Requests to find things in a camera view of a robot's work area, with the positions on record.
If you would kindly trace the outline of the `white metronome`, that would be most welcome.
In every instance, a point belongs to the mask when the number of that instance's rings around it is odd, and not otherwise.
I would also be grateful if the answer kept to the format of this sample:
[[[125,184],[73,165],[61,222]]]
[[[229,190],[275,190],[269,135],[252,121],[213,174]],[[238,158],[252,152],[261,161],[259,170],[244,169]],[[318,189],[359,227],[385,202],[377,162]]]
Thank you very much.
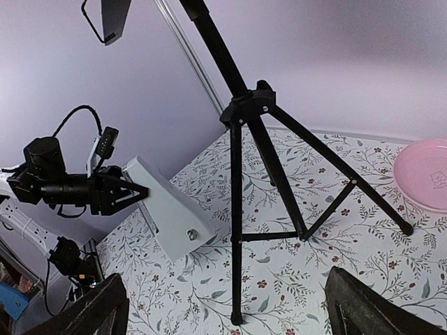
[[[149,189],[138,202],[152,236],[173,262],[211,241],[217,229],[205,211],[154,166],[136,156],[122,170],[130,182]]]

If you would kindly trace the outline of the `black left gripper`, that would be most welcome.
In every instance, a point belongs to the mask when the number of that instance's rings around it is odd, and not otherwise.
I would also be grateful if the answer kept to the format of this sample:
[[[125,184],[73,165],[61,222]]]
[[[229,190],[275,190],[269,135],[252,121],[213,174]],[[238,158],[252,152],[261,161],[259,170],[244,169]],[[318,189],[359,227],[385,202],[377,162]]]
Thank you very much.
[[[120,177],[121,168],[116,165],[101,167],[90,177],[66,174],[59,181],[42,184],[41,196],[52,207],[58,204],[90,206],[93,215],[114,215],[149,196],[148,187]]]

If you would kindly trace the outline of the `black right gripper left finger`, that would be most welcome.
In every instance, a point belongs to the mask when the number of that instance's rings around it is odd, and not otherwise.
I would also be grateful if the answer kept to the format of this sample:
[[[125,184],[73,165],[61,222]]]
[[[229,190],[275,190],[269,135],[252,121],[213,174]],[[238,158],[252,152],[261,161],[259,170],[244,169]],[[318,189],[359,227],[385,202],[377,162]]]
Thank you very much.
[[[26,331],[26,334],[125,334],[129,299],[122,277],[109,275],[65,311]]]

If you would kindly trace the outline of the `black perforated music stand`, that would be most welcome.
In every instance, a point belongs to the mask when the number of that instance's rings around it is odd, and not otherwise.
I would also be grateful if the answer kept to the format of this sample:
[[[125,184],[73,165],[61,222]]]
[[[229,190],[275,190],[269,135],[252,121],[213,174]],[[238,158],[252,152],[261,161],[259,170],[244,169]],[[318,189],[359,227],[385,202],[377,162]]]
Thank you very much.
[[[174,186],[196,202],[214,224],[211,241],[172,261],[152,236],[140,210],[118,228],[118,260],[130,297],[130,334],[191,333],[210,324],[220,334],[316,333],[309,321],[316,296],[311,274],[291,261],[305,247],[322,264],[351,261],[356,234],[342,230],[325,242],[334,213],[347,214],[359,192],[382,211],[403,237],[406,222],[376,189],[325,142],[283,111],[266,81],[249,89],[203,1],[183,1],[231,92],[220,120],[226,134],[175,178]]]

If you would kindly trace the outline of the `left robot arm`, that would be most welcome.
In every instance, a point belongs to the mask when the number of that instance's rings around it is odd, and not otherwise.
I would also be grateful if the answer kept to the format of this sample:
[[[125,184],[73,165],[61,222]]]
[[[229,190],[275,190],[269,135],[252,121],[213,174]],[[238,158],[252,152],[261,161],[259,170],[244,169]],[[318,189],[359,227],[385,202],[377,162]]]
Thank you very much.
[[[115,135],[94,140],[84,174],[69,174],[56,137],[36,138],[24,148],[25,162],[1,169],[1,220],[21,237],[35,244],[59,273],[81,283],[92,283],[100,271],[92,256],[81,257],[70,239],[43,229],[23,214],[16,203],[44,202],[63,216],[63,207],[73,205],[94,216],[111,216],[149,195],[145,186],[127,181],[116,165],[103,166],[114,150]]]

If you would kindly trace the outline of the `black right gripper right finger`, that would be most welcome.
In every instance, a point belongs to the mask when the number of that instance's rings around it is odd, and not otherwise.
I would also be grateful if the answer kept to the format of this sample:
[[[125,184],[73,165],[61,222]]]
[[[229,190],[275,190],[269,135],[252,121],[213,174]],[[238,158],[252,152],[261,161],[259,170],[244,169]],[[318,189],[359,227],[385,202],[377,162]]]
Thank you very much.
[[[446,330],[390,303],[341,267],[332,267],[325,297],[333,334],[445,334]]]

